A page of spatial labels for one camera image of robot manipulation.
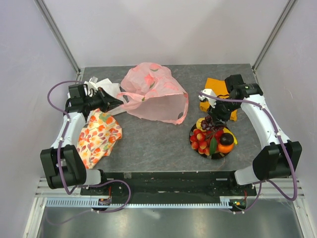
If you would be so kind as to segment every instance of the pink bag handle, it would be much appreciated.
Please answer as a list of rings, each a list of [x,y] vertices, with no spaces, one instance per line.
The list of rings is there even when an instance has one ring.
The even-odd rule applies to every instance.
[[[133,99],[133,101],[130,100],[128,103],[121,105],[121,107],[125,110],[133,110],[138,108],[142,103],[142,100],[144,100],[144,96],[136,93],[121,92],[117,94],[117,97],[122,97],[123,95],[129,96]]]

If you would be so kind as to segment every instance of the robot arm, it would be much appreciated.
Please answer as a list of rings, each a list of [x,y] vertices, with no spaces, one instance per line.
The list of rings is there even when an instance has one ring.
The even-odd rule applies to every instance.
[[[263,92],[258,84],[245,84],[239,74],[226,78],[225,83],[229,92],[229,99],[252,101],[260,104],[269,112]],[[211,89],[205,89],[202,92],[211,96],[214,94]],[[278,138],[275,136],[274,127],[262,109],[249,103],[216,101],[205,96],[199,96],[199,98],[201,101],[208,99],[209,103],[211,103],[208,113],[212,116],[213,121],[225,123],[230,119],[232,111],[241,108],[247,114],[259,137],[262,151],[253,160],[252,165],[233,171],[231,180],[234,184],[245,185],[291,175],[285,154]],[[296,169],[302,147],[298,141],[290,141],[280,127],[277,124],[276,126],[281,135],[282,142],[286,146],[293,167]]]
[[[99,108],[102,112],[107,112],[123,104],[121,100],[112,97],[101,87],[95,88],[90,82],[70,85],[68,89],[70,98],[66,102],[65,111],[69,118],[64,115],[64,122],[56,141],[49,149],[42,150],[40,155],[48,185],[52,189],[63,187],[57,163],[60,141],[62,172],[67,186],[101,182],[101,171],[87,170],[75,145],[82,128],[89,120],[91,111]]]

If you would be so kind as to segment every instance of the green leaf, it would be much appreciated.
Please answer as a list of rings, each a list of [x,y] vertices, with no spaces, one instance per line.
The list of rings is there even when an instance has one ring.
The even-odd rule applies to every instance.
[[[212,138],[211,141],[210,141],[210,147],[209,147],[209,153],[212,155],[216,152],[216,149],[217,149],[217,145],[218,145],[218,142],[216,140],[216,138]]]

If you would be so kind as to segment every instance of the white wall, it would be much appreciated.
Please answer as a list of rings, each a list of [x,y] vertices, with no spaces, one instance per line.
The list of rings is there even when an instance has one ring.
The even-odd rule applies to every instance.
[[[48,90],[75,72],[33,0],[2,1],[0,8],[0,231],[22,237],[42,176],[40,151],[57,137],[62,115]],[[53,100],[64,105],[67,88]]]
[[[287,0],[45,0],[81,67],[253,63]]]
[[[258,70],[270,110],[303,153],[296,171],[317,224],[317,1],[299,0]]]

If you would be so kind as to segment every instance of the floral cloth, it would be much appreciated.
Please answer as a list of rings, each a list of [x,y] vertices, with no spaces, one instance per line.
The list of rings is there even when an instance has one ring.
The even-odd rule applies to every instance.
[[[85,167],[92,169],[103,156],[109,156],[121,137],[122,128],[111,114],[95,110],[87,128],[82,129],[77,144]]]

